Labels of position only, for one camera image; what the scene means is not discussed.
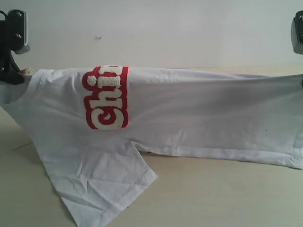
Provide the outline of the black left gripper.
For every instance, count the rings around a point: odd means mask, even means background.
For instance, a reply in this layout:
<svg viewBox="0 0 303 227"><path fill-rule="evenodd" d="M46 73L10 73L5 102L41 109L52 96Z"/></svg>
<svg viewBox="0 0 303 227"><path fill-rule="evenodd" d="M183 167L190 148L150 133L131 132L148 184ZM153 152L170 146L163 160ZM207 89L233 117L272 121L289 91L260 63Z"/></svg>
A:
<svg viewBox="0 0 303 227"><path fill-rule="evenodd" d="M25 82L20 69L12 58L7 41L7 23L5 20L0 21L0 81L11 85Z"/></svg>

